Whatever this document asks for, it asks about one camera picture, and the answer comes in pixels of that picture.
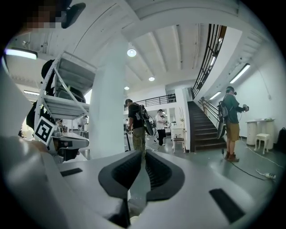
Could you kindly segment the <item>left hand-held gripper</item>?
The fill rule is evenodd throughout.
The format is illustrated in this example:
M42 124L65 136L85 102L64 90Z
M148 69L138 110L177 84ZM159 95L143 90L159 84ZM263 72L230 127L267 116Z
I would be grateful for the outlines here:
M79 155L79 149L89 146L89 140L73 132L63 132L46 118L41 117L34 130L34 137L47 147L55 161L69 161Z

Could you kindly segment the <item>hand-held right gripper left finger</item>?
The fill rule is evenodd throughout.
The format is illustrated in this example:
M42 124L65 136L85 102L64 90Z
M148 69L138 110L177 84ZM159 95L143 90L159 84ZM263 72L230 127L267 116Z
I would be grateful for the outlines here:
M25 216L44 229L125 229L127 192L141 164L131 151L56 164L20 137L3 139L4 185Z

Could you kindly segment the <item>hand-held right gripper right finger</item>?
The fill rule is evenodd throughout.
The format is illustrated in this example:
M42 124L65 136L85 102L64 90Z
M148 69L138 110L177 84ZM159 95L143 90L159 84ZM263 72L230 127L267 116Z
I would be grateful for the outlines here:
M146 165L162 184L147 193L142 229L246 229L264 207L265 199L186 159L148 150Z

